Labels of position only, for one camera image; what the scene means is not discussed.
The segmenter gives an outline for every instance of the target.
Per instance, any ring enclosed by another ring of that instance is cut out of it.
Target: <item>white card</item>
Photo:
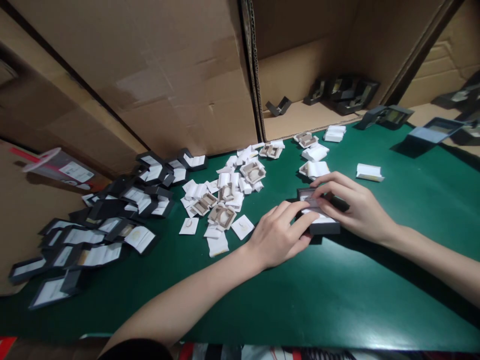
[[[206,241],[208,242],[208,247],[210,248],[210,257],[213,258],[217,255],[226,253],[229,251],[229,242],[225,233],[222,232],[219,238],[207,237]]]
[[[186,218],[181,226],[179,235],[195,235],[197,232],[197,226],[199,225],[199,218]]]
[[[27,265],[19,266],[13,271],[13,276],[17,276],[20,274],[25,274],[31,272],[33,270],[40,269],[42,266],[45,265],[47,261],[45,259],[41,259],[35,262],[31,262]]]
[[[53,266],[54,267],[64,266],[73,248],[74,248],[73,246],[65,246],[60,252],[60,254],[58,254],[58,256],[56,257],[55,262],[53,263]]]
[[[240,216],[232,225],[231,228],[238,236],[240,240],[245,239],[245,237],[250,234],[250,232],[255,229],[255,226],[252,222],[245,216]]]
[[[212,238],[218,239],[222,235],[223,231],[217,228],[217,224],[209,224],[206,228],[205,234],[203,234],[204,238]]]
[[[125,242],[133,246],[140,254],[144,252],[147,246],[154,239],[155,234],[145,226],[137,226],[125,238]]]
[[[65,292],[60,291],[60,288],[62,287],[64,281],[65,278],[45,282],[33,306],[67,298],[69,295]]]

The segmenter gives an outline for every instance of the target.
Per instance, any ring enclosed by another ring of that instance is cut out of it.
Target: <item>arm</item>
[[[419,232],[396,224],[367,188],[339,172],[311,183],[320,208],[361,238],[385,246],[427,270],[480,308],[480,262],[452,251]],[[350,209],[338,211],[322,194],[344,199]]]
[[[311,236],[304,232],[318,214],[305,214],[290,225],[297,212],[308,206],[305,201],[284,201],[274,207],[261,218],[245,245],[157,295],[134,313],[113,334],[102,354],[128,339],[173,345],[230,290],[308,246]]]

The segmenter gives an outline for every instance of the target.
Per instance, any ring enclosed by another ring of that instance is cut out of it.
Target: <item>label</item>
[[[80,183],[84,183],[94,176],[93,172],[88,171],[86,168],[78,165],[74,161],[70,161],[67,165],[58,169],[58,171],[68,175]]]

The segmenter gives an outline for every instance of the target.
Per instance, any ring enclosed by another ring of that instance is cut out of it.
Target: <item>red object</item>
[[[16,337],[3,337],[0,336],[0,360],[4,360],[7,357],[12,345],[14,344]]]

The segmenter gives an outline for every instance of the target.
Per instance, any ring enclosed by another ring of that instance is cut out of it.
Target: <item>white paper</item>
[[[69,177],[77,180],[80,183],[84,183],[88,181],[89,179],[93,178],[93,176],[95,175],[93,172],[80,166],[74,161],[70,161],[64,167],[59,168],[58,171],[68,175]]]
[[[53,229],[63,229],[66,228],[67,226],[74,225],[73,222],[68,222],[68,221],[63,221],[63,220],[58,220],[56,223],[54,223],[47,231],[46,233],[48,234],[51,232]]]
[[[148,156],[144,156],[141,158],[144,162],[146,162],[148,165],[158,165],[159,162],[157,160],[155,160],[153,157],[151,157],[150,155]]]
[[[125,242],[133,246],[141,254],[152,242],[154,237],[155,234],[145,226],[137,226],[125,238]]]
[[[229,242],[224,232],[221,233],[219,238],[207,237],[206,241],[208,242],[211,258],[229,251]]]
[[[185,168],[174,168],[173,169],[173,176],[175,179],[173,180],[173,183],[177,183],[179,181],[185,180],[187,177],[187,170]]]
[[[29,273],[33,270],[40,269],[41,267],[43,267],[45,265],[46,262],[47,261],[45,259],[41,259],[41,260],[38,260],[38,261],[35,261],[35,262],[31,262],[27,265],[19,266],[13,271],[13,276]]]
[[[65,281],[65,278],[45,282],[33,306],[49,303],[54,300],[67,298],[69,295],[65,292],[60,291],[64,281]]]
[[[194,217],[194,218],[189,218],[187,217],[183,225],[181,226],[180,232],[178,233],[179,235],[195,235],[197,232],[197,226],[199,225],[199,218]]]
[[[56,257],[55,262],[53,263],[53,266],[54,267],[64,266],[73,248],[74,248],[73,246],[65,246],[60,252],[60,254],[58,254],[58,256]]]
[[[120,221],[122,221],[122,219],[119,217],[109,218],[103,222],[103,224],[98,228],[98,230],[109,233],[117,226]]]
[[[211,239],[218,239],[220,236],[222,236],[223,231],[218,229],[217,224],[208,224],[208,227],[206,228],[205,234],[203,234],[204,238],[211,238]]]
[[[215,181],[210,181],[210,182],[206,181],[205,185],[211,194],[215,194],[219,190],[218,183],[219,183],[219,180],[217,179]]]
[[[51,238],[50,242],[48,243],[48,246],[53,246],[61,233],[62,233],[61,231],[57,231],[56,234]]]
[[[185,193],[187,193],[187,191],[190,189],[190,187],[192,187],[194,185],[197,185],[197,183],[192,179],[189,182],[187,182],[186,184],[184,184],[181,188],[183,189],[183,191],[185,191]]]
[[[160,173],[162,172],[163,166],[158,164],[155,166],[150,166],[148,169],[148,176],[146,177],[146,182],[149,182],[150,180],[155,180],[158,179],[160,176]]]
[[[242,215],[231,225],[231,228],[242,241],[253,229],[255,229],[255,226],[245,215]]]

